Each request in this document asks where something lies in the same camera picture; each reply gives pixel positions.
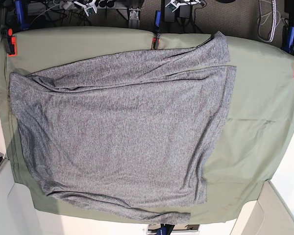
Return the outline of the orange black clamp left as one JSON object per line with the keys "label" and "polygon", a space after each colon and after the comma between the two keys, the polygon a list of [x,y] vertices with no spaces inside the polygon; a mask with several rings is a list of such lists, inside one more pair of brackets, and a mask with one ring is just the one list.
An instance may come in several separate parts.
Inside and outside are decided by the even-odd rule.
{"label": "orange black clamp left", "polygon": [[17,55],[16,37],[13,36],[13,31],[10,28],[4,28],[1,31],[1,36],[6,53],[9,57]]}

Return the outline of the orange black clamp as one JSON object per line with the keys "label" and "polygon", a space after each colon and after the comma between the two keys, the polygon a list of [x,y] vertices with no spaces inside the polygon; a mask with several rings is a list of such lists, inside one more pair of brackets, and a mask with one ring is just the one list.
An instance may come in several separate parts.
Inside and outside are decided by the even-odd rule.
{"label": "orange black clamp", "polygon": [[151,46],[151,49],[152,50],[158,50],[158,48],[159,48],[159,42],[160,42],[160,36],[161,36],[161,34],[160,33],[157,33],[156,36],[153,38],[153,40],[152,40],[152,46]]}
{"label": "orange black clamp", "polygon": [[171,235],[175,225],[171,224],[161,224],[160,228],[157,230],[157,235]]}
{"label": "orange black clamp", "polygon": [[13,31],[10,28],[4,28],[1,31],[1,36],[6,53],[9,57],[17,55],[16,37],[13,36]]}

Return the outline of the green table cloth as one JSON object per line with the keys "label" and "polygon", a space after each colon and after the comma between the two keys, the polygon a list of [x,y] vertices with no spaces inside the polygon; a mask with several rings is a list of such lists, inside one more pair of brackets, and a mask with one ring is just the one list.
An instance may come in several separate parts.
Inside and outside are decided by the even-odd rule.
{"label": "green table cloth", "polygon": [[[18,125],[8,101],[9,75],[123,51],[150,49],[149,31],[112,27],[58,27],[16,34],[17,55],[9,57],[0,39],[0,120],[7,157],[16,183],[30,190],[42,212],[125,222],[100,211],[78,209],[47,197],[30,175]],[[207,201],[178,208],[192,224],[236,218],[242,206],[258,198],[277,170],[294,133],[294,56],[257,41],[228,37],[230,64],[237,68],[230,111],[213,153],[205,163]]]}

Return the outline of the metal table bracket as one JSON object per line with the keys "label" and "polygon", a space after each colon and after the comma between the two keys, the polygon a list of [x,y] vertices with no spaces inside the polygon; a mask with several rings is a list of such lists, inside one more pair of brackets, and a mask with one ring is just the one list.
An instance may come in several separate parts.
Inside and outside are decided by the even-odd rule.
{"label": "metal table bracket", "polygon": [[140,27],[140,9],[129,8],[128,10],[128,27],[139,29]]}

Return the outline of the orange black clamp bottom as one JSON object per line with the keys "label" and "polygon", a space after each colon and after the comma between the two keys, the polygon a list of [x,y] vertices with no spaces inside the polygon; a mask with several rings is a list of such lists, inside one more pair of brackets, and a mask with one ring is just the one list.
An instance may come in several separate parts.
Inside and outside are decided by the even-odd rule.
{"label": "orange black clamp bottom", "polygon": [[160,228],[157,230],[157,235],[171,235],[175,225],[171,224],[161,224]]}

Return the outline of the orange black clamp centre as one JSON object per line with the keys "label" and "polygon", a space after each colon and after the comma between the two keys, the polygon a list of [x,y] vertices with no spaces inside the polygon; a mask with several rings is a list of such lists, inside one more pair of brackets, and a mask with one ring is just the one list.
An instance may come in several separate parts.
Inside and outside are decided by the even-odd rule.
{"label": "orange black clamp centre", "polygon": [[157,33],[156,36],[153,38],[153,40],[152,40],[152,46],[151,46],[151,49],[152,50],[158,50],[158,48],[159,48],[159,42],[160,42],[160,36],[161,36],[161,34],[160,33]]}

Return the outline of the grey long-sleeve T-shirt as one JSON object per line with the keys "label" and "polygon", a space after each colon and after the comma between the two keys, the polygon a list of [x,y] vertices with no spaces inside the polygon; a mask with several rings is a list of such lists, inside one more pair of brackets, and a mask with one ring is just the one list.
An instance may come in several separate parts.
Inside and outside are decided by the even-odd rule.
{"label": "grey long-sleeve T-shirt", "polygon": [[236,68],[217,32],[193,48],[99,56],[10,74],[10,105],[45,195],[133,220],[179,224],[206,201],[202,169],[229,112]]}

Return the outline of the white power strip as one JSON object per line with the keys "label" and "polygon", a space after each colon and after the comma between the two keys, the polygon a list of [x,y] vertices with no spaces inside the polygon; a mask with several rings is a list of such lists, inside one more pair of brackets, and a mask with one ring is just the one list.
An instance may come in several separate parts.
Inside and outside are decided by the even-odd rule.
{"label": "white power strip", "polygon": [[74,3],[72,0],[53,0],[55,6],[63,10],[72,10],[74,8]]}

